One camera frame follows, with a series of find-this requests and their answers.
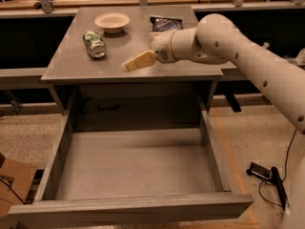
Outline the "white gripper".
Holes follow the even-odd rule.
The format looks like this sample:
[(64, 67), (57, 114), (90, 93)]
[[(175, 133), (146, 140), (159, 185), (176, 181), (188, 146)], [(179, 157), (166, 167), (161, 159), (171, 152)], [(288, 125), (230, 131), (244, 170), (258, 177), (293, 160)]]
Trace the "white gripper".
[(173, 63), (172, 37), (174, 31), (150, 32), (152, 51), (144, 51), (122, 63), (125, 72), (132, 72), (152, 66), (156, 59), (161, 63)]

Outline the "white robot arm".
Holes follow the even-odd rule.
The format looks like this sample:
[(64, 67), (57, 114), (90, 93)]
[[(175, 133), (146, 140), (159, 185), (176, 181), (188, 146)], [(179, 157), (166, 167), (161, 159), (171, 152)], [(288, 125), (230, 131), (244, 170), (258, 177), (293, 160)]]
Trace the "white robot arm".
[(122, 63), (127, 71), (155, 62), (232, 62), (295, 126), (305, 132), (305, 71), (248, 39), (227, 17), (212, 13), (190, 29), (155, 32), (151, 48)]

